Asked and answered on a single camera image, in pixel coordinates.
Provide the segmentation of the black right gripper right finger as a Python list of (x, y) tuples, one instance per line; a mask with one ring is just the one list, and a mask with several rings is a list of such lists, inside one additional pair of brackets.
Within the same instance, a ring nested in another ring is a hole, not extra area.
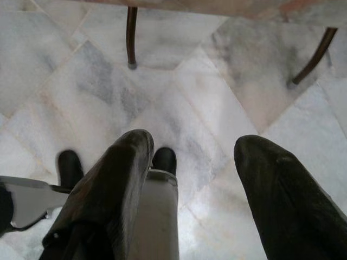
[(234, 161), (268, 259), (346, 259), (346, 215), (293, 153), (245, 135)]

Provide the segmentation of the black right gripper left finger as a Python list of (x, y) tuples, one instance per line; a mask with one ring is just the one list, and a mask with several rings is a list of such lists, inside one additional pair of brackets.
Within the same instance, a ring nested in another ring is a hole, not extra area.
[(40, 258), (127, 259), (153, 151), (144, 129), (118, 138), (69, 194)]

